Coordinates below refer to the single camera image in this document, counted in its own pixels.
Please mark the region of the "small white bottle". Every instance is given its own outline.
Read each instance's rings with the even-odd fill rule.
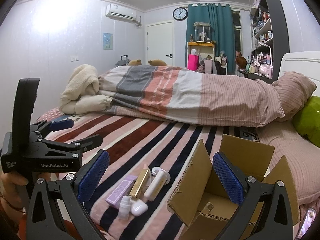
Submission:
[[[168,184],[170,181],[170,174],[167,171],[162,170],[159,168],[154,171],[154,168],[152,169],[152,173],[156,173],[156,177],[151,182],[150,186],[144,193],[144,197],[148,201],[154,201],[160,190],[165,184]]]
[[[131,196],[123,196],[119,206],[118,217],[128,219],[131,209]]]

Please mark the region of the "hand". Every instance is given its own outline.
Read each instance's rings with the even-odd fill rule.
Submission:
[[[50,181],[50,173],[39,174],[38,178],[40,177],[45,178],[45,180],[47,181]],[[26,184],[28,184],[28,180],[18,172],[12,171],[9,173],[2,173],[1,181],[3,184],[3,195],[5,198],[5,200],[1,199],[2,206],[7,215],[13,221],[18,223],[19,219],[22,216],[22,213],[12,209],[6,201],[8,201],[13,207],[22,209],[23,205],[21,198],[19,197],[16,185],[25,186]]]

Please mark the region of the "door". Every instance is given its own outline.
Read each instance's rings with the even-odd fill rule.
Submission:
[[[160,59],[173,66],[173,22],[155,23],[147,26],[147,62]]]

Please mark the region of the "headboard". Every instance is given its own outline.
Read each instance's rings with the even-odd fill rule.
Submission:
[[[317,85],[313,96],[320,97],[320,51],[285,54],[282,58],[279,77],[287,71],[295,71],[310,78]]]

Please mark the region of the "green pillow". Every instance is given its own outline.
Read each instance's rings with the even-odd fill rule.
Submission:
[[[309,98],[293,117],[292,124],[301,136],[320,147],[320,97]]]

